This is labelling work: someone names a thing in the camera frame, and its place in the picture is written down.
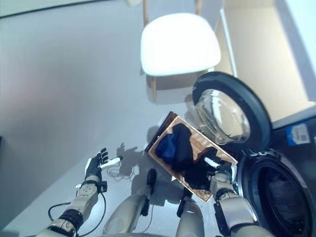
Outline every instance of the robotic arm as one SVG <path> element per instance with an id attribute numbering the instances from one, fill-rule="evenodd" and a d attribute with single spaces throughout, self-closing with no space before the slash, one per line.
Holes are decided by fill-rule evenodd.
<path id="1" fill-rule="evenodd" d="M 220 233 L 231 237 L 273 237 L 259 226 L 250 203 L 236 194 L 231 174 L 221 169 L 211 177 L 210 190 L 214 195 L 215 217 Z"/>
<path id="2" fill-rule="evenodd" d="M 51 222 L 37 237 L 75 237 L 81 225 L 89 218 L 98 194 L 107 191 L 107 182 L 102 181 L 101 171 L 105 167 L 118 163 L 122 157 L 108 160 L 106 149 L 102 149 L 94 158 L 90 158 L 85 169 L 85 181 L 78 185 L 76 198 L 64 213 Z"/>

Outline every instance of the washing machine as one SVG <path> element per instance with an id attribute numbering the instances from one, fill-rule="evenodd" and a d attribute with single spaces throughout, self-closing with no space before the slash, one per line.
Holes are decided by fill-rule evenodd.
<path id="1" fill-rule="evenodd" d="M 238 160 L 234 185 L 258 223 L 277 237 L 315 237 L 316 117 L 272 129 L 258 96 L 223 72 L 199 77 L 193 101 L 194 125 Z"/>

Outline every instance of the robot leg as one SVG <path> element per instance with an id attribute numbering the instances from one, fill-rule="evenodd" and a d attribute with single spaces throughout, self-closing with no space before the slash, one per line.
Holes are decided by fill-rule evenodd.
<path id="1" fill-rule="evenodd" d="M 185 197 L 184 201 L 176 237 L 204 237 L 204 222 L 200 208 L 190 197 Z"/>
<path id="2" fill-rule="evenodd" d="M 148 215 L 149 196 L 156 182 L 156 171 L 151 169 L 147 175 L 147 185 L 137 194 L 129 196 L 110 216 L 104 226 L 103 234 L 128 233 L 135 229 L 139 216 Z"/>
<path id="3" fill-rule="evenodd" d="M 122 202 L 104 226 L 103 234 L 127 233 L 135 229 L 146 195 L 132 195 Z"/>

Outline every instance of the blue cloth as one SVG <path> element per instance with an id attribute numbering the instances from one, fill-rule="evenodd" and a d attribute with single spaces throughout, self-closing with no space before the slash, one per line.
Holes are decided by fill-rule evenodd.
<path id="1" fill-rule="evenodd" d="M 163 159 L 167 164 L 172 164 L 174 162 L 176 138 L 177 137 L 173 133 L 166 134 L 156 147 L 156 155 Z"/>

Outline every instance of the wooden chair leg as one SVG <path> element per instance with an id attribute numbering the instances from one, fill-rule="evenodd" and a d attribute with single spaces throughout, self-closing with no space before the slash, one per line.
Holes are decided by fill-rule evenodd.
<path id="1" fill-rule="evenodd" d="M 156 83 L 156 77 L 151 77 L 151 87 L 153 92 L 153 101 L 157 101 L 157 83 Z"/>

